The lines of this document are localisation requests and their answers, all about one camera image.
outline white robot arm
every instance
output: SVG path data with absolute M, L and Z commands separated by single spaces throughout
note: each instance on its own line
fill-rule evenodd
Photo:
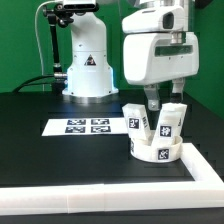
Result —
M 79 103 L 102 102 L 118 93 L 113 69 L 107 63 L 106 26 L 94 15 L 98 2 L 114 0 L 63 0 L 54 8 L 59 26 L 70 24 L 71 28 L 72 64 L 62 93 L 65 99 Z
M 145 86 L 151 110 L 159 109 L 159 99 L 153 99 L 158 83 L 173 80 L 173 93 L 180 96 L 184 77 L 197 74 L 198 40 L 188 32 L 189 1 L 138 1 L 137 5 L 147 2 L 147 8 L 123 20 L 123 31 L 128 34 L 125 77 L 129 84 Z

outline white border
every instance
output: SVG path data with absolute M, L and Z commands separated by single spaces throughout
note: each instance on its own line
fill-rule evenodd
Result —
M 1 188 L 0 215 L 224 207 L 224 183 L 191 143 L 181 160 L 195 181 Z

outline green backdrop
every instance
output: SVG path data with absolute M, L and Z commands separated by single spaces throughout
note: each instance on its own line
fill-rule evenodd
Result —
M 41 66 L 34 29 L 35 12 L 43 0 L 1 0 L 0 23 L 0 92 L 12 91 L 22 82 L 41 75 Z M 224 119 L 224 0 L 214 0 L 203 10 L 195 11 L 194 31 L 199 38 L 200 69 L 187 79 L 185 91 Z M 127 84 L 123 75 L 121 30 L 123 17 L 134 12 L 126 0 L 102 6 L 96 13 L 108 32 L 108 62 L 114 68 L 115 85 L 119 89 L 136 88 Z M 49 26 L 42 13 L 38 16 L 45 74 L 52 73 L 52 47 Z M 70 30 L 58 29 L 61 63 L 71 64 Z M 42 90 L 29 87 L 26 91 Z

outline paper sheet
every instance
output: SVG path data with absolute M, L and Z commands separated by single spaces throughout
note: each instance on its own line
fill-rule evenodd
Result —
M 49 119 L 42 136 L 127 134 L 122 118 Z

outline black table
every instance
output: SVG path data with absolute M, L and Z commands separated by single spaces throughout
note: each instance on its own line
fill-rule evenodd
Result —
M 168 92 L 163 91 L 163 102 Z M 129 153 L 127 135 L 49 136 L 48 119 L 122 117 L 126 103 L 146 104 L 143 91 L 121 91 L 118 100 L 82 105 L 52 93 L 0 94 L 0 187 L 96 183 L 190 181 L 177 160 L 167 164 L 139 161 Z M 185 94 L 182 131 L 224 178 L 224 121 Z M 158 112 L 148 112 L 155 129 Z M 223 208 L 0 217 L 0 223 L 223 223 Z

